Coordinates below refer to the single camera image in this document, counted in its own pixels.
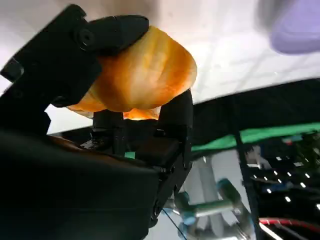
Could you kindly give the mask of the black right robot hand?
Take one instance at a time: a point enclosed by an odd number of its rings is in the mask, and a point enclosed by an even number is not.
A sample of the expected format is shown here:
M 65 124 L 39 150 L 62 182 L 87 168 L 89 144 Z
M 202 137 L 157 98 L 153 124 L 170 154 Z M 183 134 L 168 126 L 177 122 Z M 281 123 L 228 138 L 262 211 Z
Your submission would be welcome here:
M 160 110 L 152 138 L 125 157 L 123 118 L 95 117 L 102 144 L 85 148 L 47 134 L 46 108 L 78 103 L 102 71 L 98 55 L 128 48 L 149 20 L 86 21 L 71 4 L 1 70 L 0 237 L 3 240 L 142 240 L 191 167 L 189 90 Z

